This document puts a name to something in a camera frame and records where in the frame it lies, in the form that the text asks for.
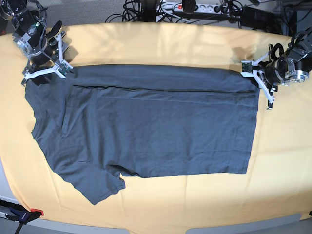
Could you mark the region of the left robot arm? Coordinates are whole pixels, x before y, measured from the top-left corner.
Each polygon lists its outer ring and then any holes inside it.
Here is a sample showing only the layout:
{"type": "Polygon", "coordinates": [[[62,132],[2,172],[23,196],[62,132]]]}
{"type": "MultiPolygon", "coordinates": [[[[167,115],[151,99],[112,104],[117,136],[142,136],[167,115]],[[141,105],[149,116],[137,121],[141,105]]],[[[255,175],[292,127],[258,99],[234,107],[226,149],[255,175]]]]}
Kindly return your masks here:
{"type": "Polygon", "coordinates": [[[270,86],[304,82],[312,70],[312,28],[292,36],[287,50],[280,43],[271,47],[269,61],[261,65],[270,86]]]}

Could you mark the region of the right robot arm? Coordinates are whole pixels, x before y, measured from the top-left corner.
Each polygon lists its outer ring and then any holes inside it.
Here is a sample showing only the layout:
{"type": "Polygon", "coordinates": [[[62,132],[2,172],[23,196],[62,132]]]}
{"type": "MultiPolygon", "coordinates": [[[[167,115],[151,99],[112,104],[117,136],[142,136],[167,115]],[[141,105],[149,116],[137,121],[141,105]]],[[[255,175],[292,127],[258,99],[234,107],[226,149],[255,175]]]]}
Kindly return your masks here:
{"type": "Polygon", "coordinates": [[[10,21],[15,29],[12,34],[14,44],[27,57],[27,65],[22,74],[22,85],[29,80],[36,84],[46,83],[48,75],[56,74],[66,78],[67,65],[63,58],[64,31],[60,31],[62,22],[59,20],[48,32],[47,9],[37,0],[30,1],[37,10],[31,10],[27,0],[2,0],[0,15],[10,21]]]}

